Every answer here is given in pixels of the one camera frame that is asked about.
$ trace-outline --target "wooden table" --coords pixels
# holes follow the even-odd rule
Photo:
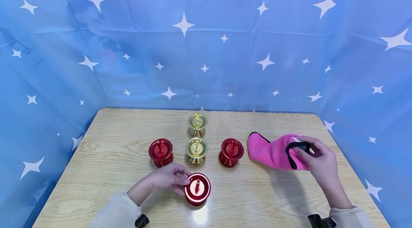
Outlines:
[[[246,141],[252,131],[271,141],[287,133],[323,141],[336,152],[339,175],[352,203],[366,212],[374,227],[389,227],[316,115],[204,113],[209,120],[204,136],[209,152],[203,165],[193,166],[185,157],[187,118],[193,111],[100,110],[33,227],[88,227],[112,195],[126,192],[156,169],[148,148],[158,138],[173,143],[175,163],[206,174],[212,192],[200,208],[168,190],[151,195],[142,209],[150,219],[148,227],[304,228],[310,227],[310,214],[327,217],[328,203],[309,172],[275,170],[249,160]],[[234,168],[218,160],[226,138],[236,138],[245,147]]]

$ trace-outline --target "white sleeve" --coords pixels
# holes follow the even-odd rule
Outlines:
[[[373,228],[371,221],[359,207],[352,209],[332,208],[329,215],[335,221],[336,228]]]
[[[96,215],[90,228],[134,228],[134,223],[141,214],[141,207],[127,193],[117,194]]]

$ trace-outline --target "shiny red metal rim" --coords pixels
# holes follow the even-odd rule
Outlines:
[[[162,161],[170,157],[173,151],[172,143],[168,139],[156,139],[149,147],[149,156],[154,161]]]
[[[239,160],[243,157],[245,150],[243,145],[237,139],[225,139],[222,142],[222,153],[230,160]]]

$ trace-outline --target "blue backdrop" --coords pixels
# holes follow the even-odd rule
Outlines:
[[[103,107],[318,114],[412,227],[412,0],[0,0],[0,223],[30,227]]]

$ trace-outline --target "pink pouch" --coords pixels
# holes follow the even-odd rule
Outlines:
[[[276,141],[270,142],[257,132],[247,139],[249,158],[261,162],[271,168],[282,170],[308,170],[305,161],[292,149],[300,147],[309,152],[309,142],[299,142],[298,135],[286,134]]]

